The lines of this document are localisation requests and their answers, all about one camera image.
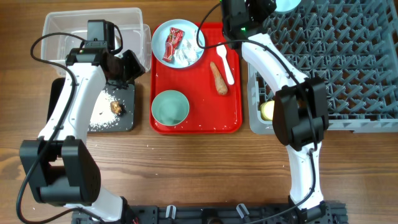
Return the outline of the light blue bowl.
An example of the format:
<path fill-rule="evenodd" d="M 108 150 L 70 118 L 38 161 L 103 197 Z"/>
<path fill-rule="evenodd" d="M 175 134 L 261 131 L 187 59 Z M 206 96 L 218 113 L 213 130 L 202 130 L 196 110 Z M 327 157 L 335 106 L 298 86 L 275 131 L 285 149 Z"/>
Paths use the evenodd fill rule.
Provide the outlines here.
<path fill-rule="evenodd" d="M 293 11 L 302 0 L 276 0 L 275 12 L 279 14 L 286 14 Z"/>

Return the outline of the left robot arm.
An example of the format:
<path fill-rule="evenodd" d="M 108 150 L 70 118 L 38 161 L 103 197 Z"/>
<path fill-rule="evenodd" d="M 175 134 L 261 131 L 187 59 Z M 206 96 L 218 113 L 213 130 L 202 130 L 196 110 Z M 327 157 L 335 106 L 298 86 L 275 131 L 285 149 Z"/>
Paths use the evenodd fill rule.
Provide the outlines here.
<path fill-rule="evenodd" d="M 61 68 L 64 84 L 45 127 L 19 149 L 25 178 L 16 199 L 17 217 L 23 219 L 22 198 L 30 189 L 37 203 L 63 207 L 74 223 L 138 223 L 127 200 L 102 186 L 86 138 L 96 100 L 108 86 L 118 96 L 110 110 L 133 121 L 133 79 L 144 74 L 144 67 L 134 52 L 124 50 L 116 24 L 90 20 L 86 38 L 71 49 Z"/>

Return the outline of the mint green bowl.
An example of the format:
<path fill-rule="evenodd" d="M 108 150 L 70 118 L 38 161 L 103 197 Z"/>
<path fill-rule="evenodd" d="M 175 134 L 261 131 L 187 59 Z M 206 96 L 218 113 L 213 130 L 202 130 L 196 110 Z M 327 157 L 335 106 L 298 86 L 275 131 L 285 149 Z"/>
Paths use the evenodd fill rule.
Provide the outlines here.
<path fill-rule="evenodd" d="M 159 93 L 152 101 L 151 113 L 154 119 L 164 126 L 176 126 L 182 123 L 190 112 L 187 97 L 176 90 Z"/>

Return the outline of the brown food chunk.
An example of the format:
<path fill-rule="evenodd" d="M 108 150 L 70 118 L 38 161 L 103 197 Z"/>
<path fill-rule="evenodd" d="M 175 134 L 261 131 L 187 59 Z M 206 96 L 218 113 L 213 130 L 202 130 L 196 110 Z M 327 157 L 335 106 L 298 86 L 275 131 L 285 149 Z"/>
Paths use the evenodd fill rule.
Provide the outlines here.
<path fill-rule="evenodd" d="M 119 101 L 112 101 L 110 103 L 110 108 L 112 113 L 116 116 L 122 116 L 124 114 L 124 105 L 120 104 Z"/>

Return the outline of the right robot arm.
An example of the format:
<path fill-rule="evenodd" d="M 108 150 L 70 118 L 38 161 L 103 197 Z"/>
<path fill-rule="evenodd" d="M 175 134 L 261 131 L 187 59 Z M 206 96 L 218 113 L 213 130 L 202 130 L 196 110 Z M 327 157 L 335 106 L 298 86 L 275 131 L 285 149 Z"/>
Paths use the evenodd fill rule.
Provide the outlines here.
<path fill-rule="evenodd" d="M 326 215 L 319 177 L 320 149 L 329 126 L 324 81 L 295 68 L 273 44 L 262 23 L 275 11 L 275 1 L 220 4 L 229 46 L 259 72 L 274 94 L 272 126 L 290 163 L 290 211 L 299 223 L 319 219 Z"/>

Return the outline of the white rice pile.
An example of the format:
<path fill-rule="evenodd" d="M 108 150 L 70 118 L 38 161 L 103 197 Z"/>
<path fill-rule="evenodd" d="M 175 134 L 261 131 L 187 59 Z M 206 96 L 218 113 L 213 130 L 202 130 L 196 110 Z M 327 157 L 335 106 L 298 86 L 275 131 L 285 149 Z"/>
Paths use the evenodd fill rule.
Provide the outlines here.
<path fill-rule="evenodd" d="M 112 113 L 110 103 L 119 101 L 124 105 L 124 100 L 111 95 L 108 91 L 102 90 L 96 100 L 93 113 L 91 115 L 89 132 L 111 131 L 119 128 L 122 116 L 116 116 Z"/>

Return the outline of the yellow plastic cup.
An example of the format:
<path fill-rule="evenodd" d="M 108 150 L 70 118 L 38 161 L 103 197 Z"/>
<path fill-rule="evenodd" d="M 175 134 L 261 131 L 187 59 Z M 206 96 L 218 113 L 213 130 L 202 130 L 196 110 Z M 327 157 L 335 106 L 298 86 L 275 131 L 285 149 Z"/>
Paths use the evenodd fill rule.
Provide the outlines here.
<path fill-rule="evenodd" d="M 271 100 L 271 101 L 262 103 L 260 105 L 261 118 L 264 121 L 272 121 L 273 120 L 274 103 L 275 103 L 275 101 Z"/>

